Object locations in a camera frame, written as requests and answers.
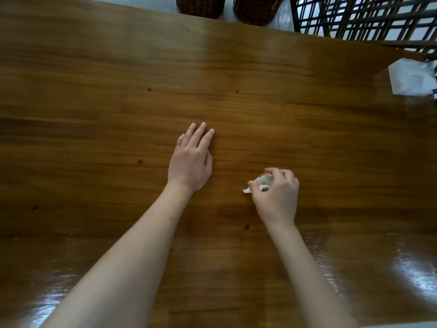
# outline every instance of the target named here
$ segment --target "left hand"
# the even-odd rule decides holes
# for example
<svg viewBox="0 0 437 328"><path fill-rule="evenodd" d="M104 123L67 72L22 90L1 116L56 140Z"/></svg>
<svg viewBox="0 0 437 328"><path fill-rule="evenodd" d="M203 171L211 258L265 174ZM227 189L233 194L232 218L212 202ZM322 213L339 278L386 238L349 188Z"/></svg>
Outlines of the left hand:
<svg viewBox="0 0 437 328"><path fill-rule="evenodd" d="M212 156L208 147L214 129L202 137L205 128L206 123L203 122L195 131L196 124L192 123L187 132L179 137L168 167L168 185L187 186L194 192L204 186L211 176Z"/></svg>

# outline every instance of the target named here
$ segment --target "hand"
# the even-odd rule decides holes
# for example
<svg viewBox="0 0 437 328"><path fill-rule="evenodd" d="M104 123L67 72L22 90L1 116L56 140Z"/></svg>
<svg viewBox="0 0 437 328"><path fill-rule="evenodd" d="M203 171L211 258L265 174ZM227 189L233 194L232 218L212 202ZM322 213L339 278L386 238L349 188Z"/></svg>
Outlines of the hand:
<svg viewBox="0 0 437 328"><path fill-rule="evenodd" d="M293 226L298 203L298 179L290 170L266 168L265 171L274 177L268 191L261 192L254 181L248 182L259 217L267 227L272 224Z"/></svg>
<svg viewBox="0 0 437 328"><path fill-rule="evenodd" d="M191 192L205 185L212 172L212 156L208 151L214 129L206 135L206 123L196 129L192 123L187 132L181 135L168 167L168 185L183 185Z"/></svg>

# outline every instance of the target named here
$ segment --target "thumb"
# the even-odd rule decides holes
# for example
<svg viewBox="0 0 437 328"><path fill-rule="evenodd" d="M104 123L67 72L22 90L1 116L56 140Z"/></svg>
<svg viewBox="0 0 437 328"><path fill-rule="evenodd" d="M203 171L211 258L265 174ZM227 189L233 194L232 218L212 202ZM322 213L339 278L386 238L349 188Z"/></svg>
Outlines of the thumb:
<svg viewBox="0 0 437 328"><path fill-rule="evenodd" d="M252 191L252 197L260 195L262 192L259 189L258 185L254 181L248 181L247 185L249 186L250 190Z"/></svg>

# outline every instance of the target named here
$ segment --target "metal grid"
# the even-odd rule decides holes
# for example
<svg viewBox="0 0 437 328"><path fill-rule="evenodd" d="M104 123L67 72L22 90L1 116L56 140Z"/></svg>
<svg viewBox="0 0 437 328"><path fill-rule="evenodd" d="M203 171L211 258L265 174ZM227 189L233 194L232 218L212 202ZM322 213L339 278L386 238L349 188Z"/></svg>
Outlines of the metal grid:
<svg viewBox="0 0 437 328"><path fill-rule="evenodd" d="M426 53L437 59L437 0L291 0L295 30Z"/></svg>

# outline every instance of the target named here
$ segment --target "table surface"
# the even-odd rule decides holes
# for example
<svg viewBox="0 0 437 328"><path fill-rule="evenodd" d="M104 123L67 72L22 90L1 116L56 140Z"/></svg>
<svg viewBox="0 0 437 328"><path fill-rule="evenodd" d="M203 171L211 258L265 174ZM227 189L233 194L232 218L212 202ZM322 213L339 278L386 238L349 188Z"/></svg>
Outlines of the table surface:
<svg viewBox="0 0 437 328"><path fill-rule="evenodd" d="M87 0L0 0L0 324L38 326L216 130L151 327L303 325L249 179L300 180L296 224L361 325L437 318L437 121L397 49Z"/></svg>

